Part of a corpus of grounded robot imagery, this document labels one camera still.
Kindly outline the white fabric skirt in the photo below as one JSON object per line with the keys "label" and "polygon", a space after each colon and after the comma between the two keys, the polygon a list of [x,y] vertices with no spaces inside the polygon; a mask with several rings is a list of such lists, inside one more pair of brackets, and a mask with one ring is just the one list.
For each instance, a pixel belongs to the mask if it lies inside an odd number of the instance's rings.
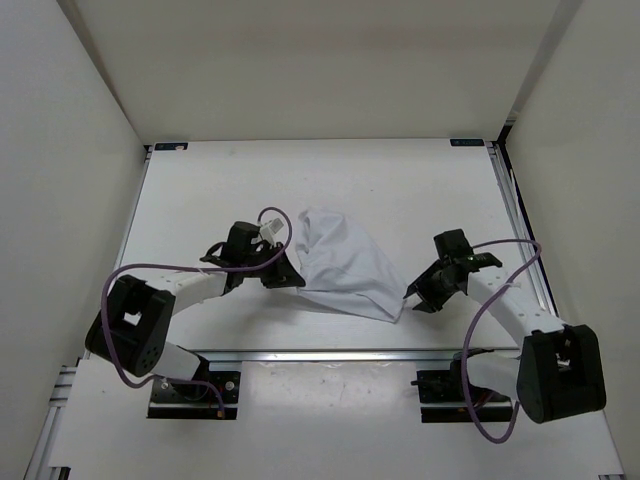
{"label": "white fabric skirt", "polygon": [[323,308],[386,323],[399,320],[407,283],[367,231],[343,213],[309,207],[298,216],[295,251],[305,285]]}

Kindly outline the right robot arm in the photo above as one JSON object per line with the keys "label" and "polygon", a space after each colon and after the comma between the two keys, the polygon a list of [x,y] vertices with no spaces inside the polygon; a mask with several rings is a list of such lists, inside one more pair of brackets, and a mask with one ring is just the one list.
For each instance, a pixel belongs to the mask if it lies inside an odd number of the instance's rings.
{"label": "right robot arm", "polygon": [[599,341],[587,325],[570,325],[545,310],[508,273],[486,245],[472,246],[463,230],[434,238],[434,263],[407,288],[419,302],[416,310],[441,311],[456,294],[475,301],[471,324],[491,315],[519,353],[505,357],[474,349],[467,333],[449,368],[452,393],[468,404],[492,392],[519,405],[537,424],[602,410],[607,401]]}

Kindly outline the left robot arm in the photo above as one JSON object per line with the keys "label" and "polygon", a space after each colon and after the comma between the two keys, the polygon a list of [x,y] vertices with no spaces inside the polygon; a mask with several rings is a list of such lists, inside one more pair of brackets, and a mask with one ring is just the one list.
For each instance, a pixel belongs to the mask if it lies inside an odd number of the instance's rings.
{"label": "left robot arm", "polygon": [[169,273],[154,281],[124,273],[109,280],[86,349],[120,374],[165,378],[186,399],[202,398],[210,386],[208,362],[167,341],[170,322],[249,278],[259,279],[266,289],[303,287],[305,280],[286,255],[288,244],[276,240],[282,229],[292,229],[285,216],[256,224],[237,221],[227,240],[210,247],[196,267],[167,266]]}

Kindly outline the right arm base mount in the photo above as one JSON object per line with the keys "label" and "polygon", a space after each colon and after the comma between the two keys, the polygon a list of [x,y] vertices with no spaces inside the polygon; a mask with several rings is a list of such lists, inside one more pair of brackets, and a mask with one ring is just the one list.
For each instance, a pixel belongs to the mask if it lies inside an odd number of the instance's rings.
{"label": "right arm base mount", "polygon": [[[435,367],[425,367],[416,372],[411,382],[418,389],[421,422],[423,424],[472,423],[460,382],[461,354]],[[485,388],[470,386],[470,398],[478,420],[508,423],[513,414],[512,401]]]}

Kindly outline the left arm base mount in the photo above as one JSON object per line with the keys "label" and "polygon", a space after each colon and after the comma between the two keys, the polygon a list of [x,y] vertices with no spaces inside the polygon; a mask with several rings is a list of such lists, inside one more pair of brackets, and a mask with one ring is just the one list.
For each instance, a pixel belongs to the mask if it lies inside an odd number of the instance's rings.
{"label": "left arm base mount", "polygon": [[209,363],[207,370],[199,369],[199,380],[209,386],[174,383],[156,379],[152,384],[147,418],[157,420],[233,421],[239,411],[241,370]]}

